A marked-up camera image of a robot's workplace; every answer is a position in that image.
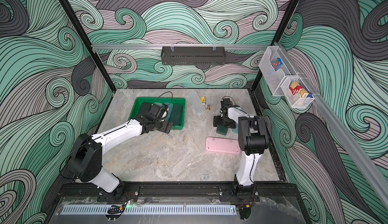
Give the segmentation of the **frosted clear pencil case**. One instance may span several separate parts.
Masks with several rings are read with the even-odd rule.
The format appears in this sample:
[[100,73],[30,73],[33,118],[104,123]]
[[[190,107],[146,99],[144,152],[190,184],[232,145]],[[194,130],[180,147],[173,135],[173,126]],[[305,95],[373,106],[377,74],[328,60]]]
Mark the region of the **frosted clear pencil case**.
[[160,107],[159,117],[165,119],[168,116],[169,106],[167,104],[162,103],[157,103],[157,105]]

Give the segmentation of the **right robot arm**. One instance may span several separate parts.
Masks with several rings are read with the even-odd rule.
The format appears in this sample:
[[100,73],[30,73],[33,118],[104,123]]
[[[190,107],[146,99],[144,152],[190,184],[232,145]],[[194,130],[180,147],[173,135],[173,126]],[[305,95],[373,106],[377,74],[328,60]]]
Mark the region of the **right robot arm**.
[[241,150],[239,168],[234,176],[232,193],[242,198],[255,194],[255,171],[264,151],[269,147],[266,122],[262,116],[251,116],[237,105],[223,106],[214,117],[213,126],[238,129],[238,146]]

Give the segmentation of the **green storage tray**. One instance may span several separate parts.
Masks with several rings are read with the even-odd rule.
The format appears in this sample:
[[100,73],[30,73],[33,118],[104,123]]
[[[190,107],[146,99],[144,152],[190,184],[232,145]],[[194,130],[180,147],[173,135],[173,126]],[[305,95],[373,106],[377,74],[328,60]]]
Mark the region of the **green storage tray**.
[[185,123],[186,100],[184,98],[138,97],[135,99],[128,120],[140,116],[161,118],[172,123],[172,130],[182,130]]

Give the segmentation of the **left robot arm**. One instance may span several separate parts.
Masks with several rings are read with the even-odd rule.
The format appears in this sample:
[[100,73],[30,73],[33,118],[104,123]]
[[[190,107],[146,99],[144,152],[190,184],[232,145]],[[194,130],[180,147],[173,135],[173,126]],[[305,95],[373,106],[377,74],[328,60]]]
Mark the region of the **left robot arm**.
[[166,120],[168,110],[152,105],[142,115],[108,131],[77,137],[65,165],[82,183],[92,183],[107,193],[123,193],[121,181],[102,165],[104,155],[125,141],[152,131],[170,133],[172,123]]

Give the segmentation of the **dark green pencil case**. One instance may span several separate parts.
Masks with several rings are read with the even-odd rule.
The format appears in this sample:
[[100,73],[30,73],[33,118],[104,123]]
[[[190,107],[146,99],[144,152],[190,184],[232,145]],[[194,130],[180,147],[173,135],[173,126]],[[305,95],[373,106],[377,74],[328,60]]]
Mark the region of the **dark green pencil case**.
[[171,110],[169,121],[173,126],[180,126],[182,122],[183,106],[181,104],[174,104]]

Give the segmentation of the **black pencil case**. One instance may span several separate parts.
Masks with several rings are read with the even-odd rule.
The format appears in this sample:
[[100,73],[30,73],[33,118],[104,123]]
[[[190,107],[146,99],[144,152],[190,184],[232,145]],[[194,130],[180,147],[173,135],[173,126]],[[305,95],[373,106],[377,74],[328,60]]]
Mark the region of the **black pencil case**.
[[148,103],[148,102],[142,103],[142,105],[140,106],[140,109],[138,111],[138,116],[150,115],[151,114],[150,110],[152,109],[152,106],[153,106],[152,103]]

